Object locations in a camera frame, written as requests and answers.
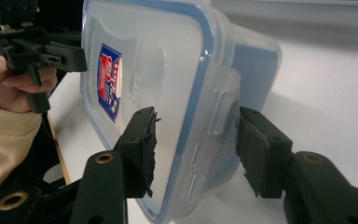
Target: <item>transparent plastic container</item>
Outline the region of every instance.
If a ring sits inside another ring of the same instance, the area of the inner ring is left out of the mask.
[[[146,217],[187,216],[237,170],[239,106],[263,107],[279,45],[201,1],[88,0],[82,46],[81,97],[106,149],[135,111],[154,106],[161,119],[153,197],[138,200]]]

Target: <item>black mechanical arm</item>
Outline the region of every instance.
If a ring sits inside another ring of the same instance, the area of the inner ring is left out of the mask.
[[[289,224],[358,224],[358,189],[325,156],[293,153],[262,114],[241,108],[237,154],[255,195],[281,198]]]
[[[70,185],[49,193],[28,184],[1,191],[0,223],[128,223],[127,198],[152,196],[156,115],[153,107],[137,111],[114,149],[89,157],[83,177]]]
[[[28,72],[34,84],[41,86],[38,67],[52,65],[66,72],[87,70],[80,33],[57,29],[47,31],[33,25],[37,0],[0,0],[0,55],[18,74]],[[45,92],[29,93],[34,113],[50,109]]]

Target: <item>container label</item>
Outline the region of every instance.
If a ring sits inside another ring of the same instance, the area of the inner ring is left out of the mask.
[[[121,69],[121,53],[103,44],[98,61],[98,101],[113,122],[120,108]]]

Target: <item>wooden edge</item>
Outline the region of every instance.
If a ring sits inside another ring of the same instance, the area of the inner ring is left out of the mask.
[[[72,183],[72,181],[71,181],[71,178],[69,177],[68,170],[66,169],[65,160],[63,159],[62,152],[61,152],[61,149],[60,149],[60,145],[58,144],[57,135],[56,135],[56,133],[55,133],[54,126],[53,126],[53,123],[51,122],[51,119],[50,119],[50,116],[49,116],[49,115],[48,115],[48,124],[50,125],[50,129],[51,129],[51,133],[52,133],[52,135],[53,135],[55,147],[56,147],[56,149],[57,149],[57,154],[58,154],[58,157],[59,157],[59,159],[60,159],[60,164],[61,164],[61,168],[62,168],[63,178],[65,179],[65,183],[66,183],[67,185],[69,185],[69,184]]]

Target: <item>white table surface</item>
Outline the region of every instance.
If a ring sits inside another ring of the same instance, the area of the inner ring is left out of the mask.
[[[244,18],[232,18],[246,26]],[[358,187],[358,35],[323,33],[304,27],[255,26],[278,39],[282,66],[263,114],[293,141],[293,151],[329,158]],[[79,74],[68,74],[50,97],[49,116],[70,180],[83,174],[87,158],[104,150],[85,115]],[[202,198],[195,212],[176,223],[285,223],[282,200],[256,198],[241,177]],[[147,223],[129,200],[130,223]]]

